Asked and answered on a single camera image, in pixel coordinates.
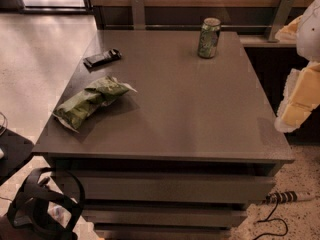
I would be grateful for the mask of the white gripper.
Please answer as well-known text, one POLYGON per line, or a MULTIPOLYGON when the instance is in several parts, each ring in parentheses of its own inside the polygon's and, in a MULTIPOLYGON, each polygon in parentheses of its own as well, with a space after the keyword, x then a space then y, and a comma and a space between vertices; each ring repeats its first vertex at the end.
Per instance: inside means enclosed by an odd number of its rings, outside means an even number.
POLYGON ((320 105, 320 0, 314 0, 302 16, 283 26, 275 38, 296 40, 298 55, 311 61, 302 70, 292 69, 286 79, 274 126, 279 132, 290 133, 320 105))

